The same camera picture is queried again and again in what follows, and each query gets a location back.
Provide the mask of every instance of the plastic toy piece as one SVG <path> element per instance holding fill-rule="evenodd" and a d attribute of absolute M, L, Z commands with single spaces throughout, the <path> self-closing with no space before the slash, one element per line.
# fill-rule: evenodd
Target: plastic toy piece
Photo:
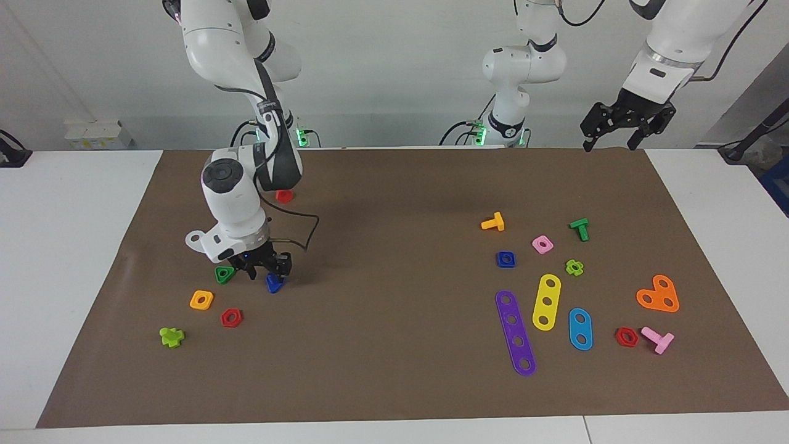
<path fill-rule="evenodd" d="M 534 360 L 529 337 L 526 336 L 518 300 L 511 292 L 501 291 L 495 295 L 495 305 L 499 309 L 499 320 L 507 339 L 512 367 L 519 375 L 530 376 L 537 371 L 537 362 Z"/>
<path fill-rule="evenodd" d="M 233 267 L 216 267 L 214 269 L 214 277 L 219 285 L 227 284 L 235 275 L 236 269 Z"/>
<path fill-rule="evenodd" d="M 214 302 L 214 293 L 197 290 L 189 301 L 189 306 L 195 310 L 208 310 Z"/>
<path fill-rule="evenodd" d="M 570 223 L 570 228 L 578 230 L 578 235 L 581 236 L 581 242 L 589 240 L 589 232 L 586 231 L 586 226 L 589 225 L 589 219 L 585 217 Z"/>
<path fill-rule="evenodd" d="M 537 301 L 534 303 L 532 323 L 538 329 L 547 332 L 556 323 L 556 311 L 559 309 L 559 293 L 562 290 L 562 281 L 552 274 L 540 278 L 540 287 L 537 289 Z"/>
<path fill-rule="evenodd" d="M 570 310 L 570 343 L 582 352 L 587 352 L 594 345 L 592 317 L 582 308 Z"/>
<path fill-rule="evenodd" d="M 546 254 L 550 250 L 553 250 L 553 242 L 546 235 L 542 235 L 537 239 L 532 241 L 532 246 L 534 250 L 537 250 L 539 254 Z"/>
<path fill-rule="evenodd" d="M 644 327 L 641 329 L 641 334 L 646 336 L 647 339 L 654 342 L 655 353 L 658 355 L 662 355 L 663 352 L 666 351 L 668 345 L 674 340 L 674 335 L 671 333 L 666 333 L 665 336 L 661 336 L 655 332 L 655 330 L 650 329 L 649 327 Z"/>
<path fill-rule="evenodd" d="M 293 190 L 277 190 L 275 197 L 279 203 L 286 204 L 294 199 L 294 192 Z"/>
<path fill-rule="evenodd" d="M 658 274 L 652 278 L 654 290 L 642 289 L 636 293 L 638 304 L 650 310 L 675 313 L 679 310 L 679 298 L 674 283 L 668 277 Z"/>
<path fill-rule="evenodd" d="M 575 259 L 570 259 L 565 265 L 567 265 L 565 268 L 567 274 L 571 276 L 579 277 L 584 273 L 584 265 Z"/>
<path fill-rule="evenodd" d="M 495 263 L 503 269 L 515 268 L 515 253 L 512 251 L 500 251 L 495 256 Z"/>
<path fill-rule="evenodd" d="M 504 231 L 504 219 L 501 217 L 501 213 L 498 211 L 493 213 L 493 219 L 486 220 L 482 223 L 483 230 L 489 230 L 491 228 L 496 228 L 499 231 Z"/>
<path fill-rule="evenodd" d="M 159 336 L 162 337 L 162 345 L 170 348 L 177 348 L 181 346 L 181 341 L 184 340 L 184 332 L 179 329 L 168 329 L 167 327 L 159 330 Z"/>
<path fill-rule="evenodd" d="M 241 310 L 237 308 L 228 308 L 222 313 L 222 326 L 225 326 L 229 329 L 234 329 L 238 327 L 238 324 L 241 324 L 241 321 L 244 320 L 244 317 L 241 315 Z"/>
<path fill-rule="evenodd" d="M 638 345 L 638 335 L 630 327 L 619 327 L 616 330 L 616 341 L 623 347 L 635 347 Z"/>
<path fill-rule="evenodd" d="M 268 292 L 272 295 L 279 291 L 285 285 L 285 278 L 283 277 L 282 282 L 279 281 L 279 278 L 274 273 L 269 273 L 266 275 L 266 287 L 268 287 Z"/>

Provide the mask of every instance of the white table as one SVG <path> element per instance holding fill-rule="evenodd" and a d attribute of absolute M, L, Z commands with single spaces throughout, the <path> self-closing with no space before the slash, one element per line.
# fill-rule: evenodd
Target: white table
<path fill-rule="evenodd" d="M 31 430 L 160 156 L 38 152 L 0 170 L 0 442 L 789 442 L 789 412 Z M 649 158 L 787 390 L 789 220 L 714 151 Z"/>

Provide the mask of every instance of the yellow bar with holes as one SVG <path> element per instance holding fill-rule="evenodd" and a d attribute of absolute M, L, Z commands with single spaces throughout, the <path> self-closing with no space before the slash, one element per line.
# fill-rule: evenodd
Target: yellow bar with holes
<path fill-rule="evenodd" d="M 559 293 L 562 281 L 553 274 L 545 274 L 540 278 L 537 289 L 537 301 L 534 303 L 532 323 L 538 329 L 547 332 L 556 323 L 556 311 L 559 309 Z"/>

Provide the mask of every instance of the pink toy piece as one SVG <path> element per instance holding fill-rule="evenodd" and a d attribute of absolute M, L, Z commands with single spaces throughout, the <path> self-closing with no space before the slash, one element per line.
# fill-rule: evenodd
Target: pink toy piece
<path fill-rule="evenodd" d="M 537 250 L 537 253 L 539 254 L 546 254 L 550 250 L 553 250 L 553 242 L 551 242 L 551 240 L 548 239 L 548 237 L 546 237 L 545 235 L 542 235 L 537 239 L 534 239 L 532 241 L 532 246 L 534 247 L 534 250 Z"/>
<path fill-rule="evenodd" d="M 674 335 L 671 333 L 666 333 L 666 336 L 661 336 L 655 332 L 655 330 L 650 329 L 649 327 L 644 327 L 641 329 L 641 334 L 646 336 L 647 339 L 654 342 L 657 346 L 655 347 L 655 353 L 658 355 L 662 355 L 663 352 L 666 351 L 668 345 L 674 340 Z"/>

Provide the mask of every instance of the orange heart-shaped piece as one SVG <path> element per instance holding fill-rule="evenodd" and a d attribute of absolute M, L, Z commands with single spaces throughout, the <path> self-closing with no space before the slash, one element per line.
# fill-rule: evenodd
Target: orange heart-shaped piece
<path fill-rule="evenodd" d="M 679 310 L 679 298 L 674 283 L 668 277 L 657 274 L 652 278 L 654 290 L 642 289 L 636 293 L 638 304 L 650 310 L 674 313 Z"/>

